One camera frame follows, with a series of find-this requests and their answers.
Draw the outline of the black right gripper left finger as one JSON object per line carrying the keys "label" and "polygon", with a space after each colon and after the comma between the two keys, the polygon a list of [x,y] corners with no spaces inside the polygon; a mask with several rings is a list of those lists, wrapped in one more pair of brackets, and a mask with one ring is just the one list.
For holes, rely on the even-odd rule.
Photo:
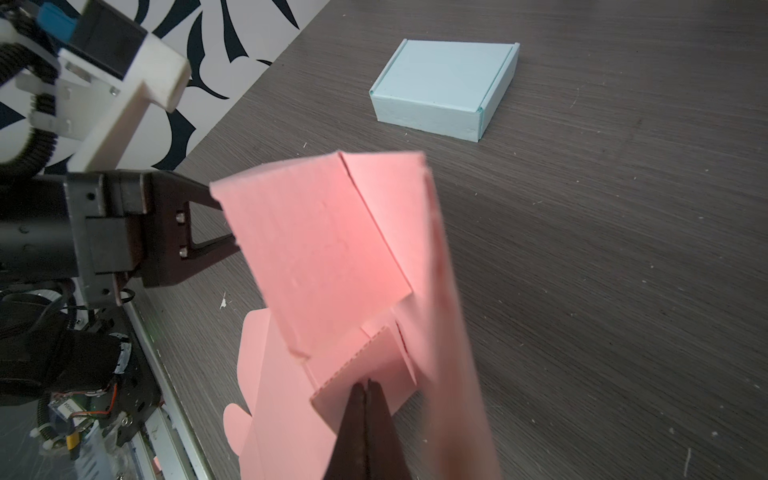
{"label": "black right gripper left finger", "polygon": [[344,410],[324,480],[368,478],[366,402],[364,385],[356,383]]}

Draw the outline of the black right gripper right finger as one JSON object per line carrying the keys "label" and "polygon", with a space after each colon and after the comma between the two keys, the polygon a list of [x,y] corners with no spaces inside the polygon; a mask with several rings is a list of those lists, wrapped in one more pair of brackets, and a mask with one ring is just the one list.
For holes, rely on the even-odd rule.
{"label": "black right gripper right finger", "polygon": [[411,480],[383,387],[369,380],[365,401],[367,478]]}

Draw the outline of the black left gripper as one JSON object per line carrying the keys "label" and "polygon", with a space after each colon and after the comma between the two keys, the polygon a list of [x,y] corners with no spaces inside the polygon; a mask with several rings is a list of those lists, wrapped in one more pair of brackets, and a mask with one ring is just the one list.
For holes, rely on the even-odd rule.
{"label": "black left gripper", "polygon": [[139,265],[145,287],[178,285],[239,251],[231,233],[196,243],[191,204],[222,209],[208,186],[166,171],[38,175],[6,184],[1,284],[74,279],[90,309],[122,304]]}

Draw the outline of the pink paper box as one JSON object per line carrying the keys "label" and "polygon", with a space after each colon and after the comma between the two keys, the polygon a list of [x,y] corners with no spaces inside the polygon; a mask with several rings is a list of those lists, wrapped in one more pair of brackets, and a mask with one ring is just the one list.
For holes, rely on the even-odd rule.
{"label": "pink paper box", "polygon": [[334,152],[212,183],[264,307],[243,322],[244,479],[323,479],[352,387],[415,393],[439,479],[498,479],[432,172],[418,151]]}

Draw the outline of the light blue paper box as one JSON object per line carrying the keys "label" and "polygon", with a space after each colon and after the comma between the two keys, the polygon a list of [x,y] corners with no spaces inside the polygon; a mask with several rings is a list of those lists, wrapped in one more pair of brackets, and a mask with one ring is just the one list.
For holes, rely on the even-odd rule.
{"label": "light blue paper box", "polygon": [[519,54],[518,43],[405,39],[369,89],[377,120],[478,142]]}

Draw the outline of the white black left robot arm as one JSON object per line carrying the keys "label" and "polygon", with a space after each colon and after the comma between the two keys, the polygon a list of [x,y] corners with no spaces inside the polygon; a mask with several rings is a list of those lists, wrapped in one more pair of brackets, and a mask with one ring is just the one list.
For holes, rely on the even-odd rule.
{"label": "white black left robot arm", "polygon": [[179,284],[234,254],[197,243],[192,205],[209,189],[177,173],[123,170],[147,110],[173,112],[189,61],[104,1],[77,17],[1,5],[1,80],[31,96],[29,135],[1,164],[1,402],[116,393],[127,342],[79,331],[80,311],[121,306],[127,284]]}

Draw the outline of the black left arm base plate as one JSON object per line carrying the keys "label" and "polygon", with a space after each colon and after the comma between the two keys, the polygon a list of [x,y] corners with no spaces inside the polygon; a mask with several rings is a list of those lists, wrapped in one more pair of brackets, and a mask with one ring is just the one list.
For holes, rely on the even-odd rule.
{"label": "black left arm base plate", "polygon": [[145,446],[145,424],[162,393],[126,309],[88,314],[82,329],[64,332],[63,360],[37,400],[32,434],[45,450],[82,461],[100,441],[118,458]]}

